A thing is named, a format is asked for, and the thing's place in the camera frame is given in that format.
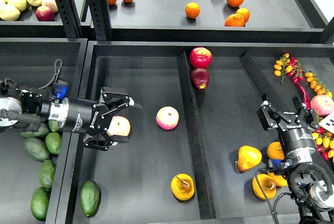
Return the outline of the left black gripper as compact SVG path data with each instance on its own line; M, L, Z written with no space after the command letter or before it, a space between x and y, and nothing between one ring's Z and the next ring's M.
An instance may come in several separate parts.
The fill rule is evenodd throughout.
M115 143L129 142L127 136L109 135L112 117L128 107L142 109L124 89L110 87L101 87L99 101L65 98L62 105L62 131L85 134L83 146L100 151L107 151Z

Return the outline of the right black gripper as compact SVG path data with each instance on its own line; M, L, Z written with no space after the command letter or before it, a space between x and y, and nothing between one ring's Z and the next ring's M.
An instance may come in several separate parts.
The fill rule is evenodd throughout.
M292 98L296 113L280 112L264 93L257 115L265 131L278 128L279 139L286 159L310 159L317 146L312 133L318 130L316 112L308 109L299 96Z

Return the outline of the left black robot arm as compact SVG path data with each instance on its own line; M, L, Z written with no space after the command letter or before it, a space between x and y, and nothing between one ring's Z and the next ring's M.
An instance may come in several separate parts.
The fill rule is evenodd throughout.
M141 108L122 89L101 87L100 98L92 101L67 98L67 82L59 79L62 60L54 63L54 74L40 88L20 86L11 79L1 81L1 131L12 127L39 129L46 120L54 120L62 132L84 134L86 148L107 151L128 137L111 134L115 116L128 107Z

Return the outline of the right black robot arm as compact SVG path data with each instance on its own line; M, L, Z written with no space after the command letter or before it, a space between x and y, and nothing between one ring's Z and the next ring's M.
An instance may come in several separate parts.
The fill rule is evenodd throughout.
M300 223L333 223L333 178L313 160L317 146L312 133L319 127L315 111L299 96L293 97L295 112L279 111L266 93L262 100L259 120L264 130L277 130L283 152L283 158L268 159L264 171L287 180Z

